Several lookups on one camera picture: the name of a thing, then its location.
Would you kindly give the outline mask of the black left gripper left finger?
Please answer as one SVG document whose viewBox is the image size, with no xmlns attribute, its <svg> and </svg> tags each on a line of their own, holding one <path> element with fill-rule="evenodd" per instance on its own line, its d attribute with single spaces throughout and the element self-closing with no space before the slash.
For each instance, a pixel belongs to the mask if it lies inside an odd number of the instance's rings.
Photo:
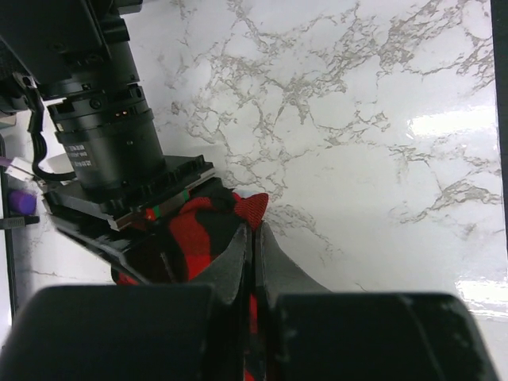
<svg viewBox="0 0 508 381">
<path fill-rule="evenodd" d="M 47 287 L 1 352 L 4 380 L 242 380 L 252 234 L 189 283 Z"/>
</svg>

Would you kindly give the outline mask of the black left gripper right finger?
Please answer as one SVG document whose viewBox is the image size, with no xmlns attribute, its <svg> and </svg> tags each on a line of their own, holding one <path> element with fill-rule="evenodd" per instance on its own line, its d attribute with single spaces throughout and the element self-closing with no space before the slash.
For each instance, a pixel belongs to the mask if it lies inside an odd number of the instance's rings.
<svg viewBox="0 0 508 381">
<path fill-rule="evenodd" d="M 254 238 L 269 380 L 496 380 L 467 307 L 436 292 L 332 292 L 279 246 Z"/>
</svg>

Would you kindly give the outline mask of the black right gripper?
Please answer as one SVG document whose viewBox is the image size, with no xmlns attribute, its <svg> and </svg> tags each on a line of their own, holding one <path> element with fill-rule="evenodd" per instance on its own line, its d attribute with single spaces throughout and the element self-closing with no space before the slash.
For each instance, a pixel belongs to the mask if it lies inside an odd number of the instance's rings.
<svg viewBox="0 0 508 381">
<path fill-rule="evenodd" d="M 136 283 L 180 283 L 188 270 L 169 222 L 189 201 L 225 191 L 203 156 L 166 156 L 161 172 L 139 184 L 87 190 L 46 173 L 39 182 L 56 230 Z"/>
</svg>

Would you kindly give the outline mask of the red black plaid shirt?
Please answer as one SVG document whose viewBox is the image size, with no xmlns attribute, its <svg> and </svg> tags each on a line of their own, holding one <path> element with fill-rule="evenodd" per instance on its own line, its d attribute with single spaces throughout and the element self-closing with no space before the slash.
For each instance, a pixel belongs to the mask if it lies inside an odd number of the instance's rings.
<svg viewBox="0 0 508 381">
<path fill-rule="evenodd" d="M 130 376 L 266 379 L 252 238 L 268 199 L 221 188 L 192 195 L 154 233 L 136 223 L 140 243 L 112 268 Z"/>
</svg>

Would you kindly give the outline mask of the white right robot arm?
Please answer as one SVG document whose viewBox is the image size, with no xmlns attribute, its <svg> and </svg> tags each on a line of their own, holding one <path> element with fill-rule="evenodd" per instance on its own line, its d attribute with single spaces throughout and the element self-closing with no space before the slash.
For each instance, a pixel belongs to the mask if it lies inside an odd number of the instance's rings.
<svg viewBox="0 0 508 381">
<path fill-rule="evenodd" d="M 56 229 L 136 283 L 189 279 L 169 222 L 219 180 L 166 156 L 124 16 L 139 1 L 4 1 L 1 111 L 29 110 L 29 171 Z"/>
</svg>

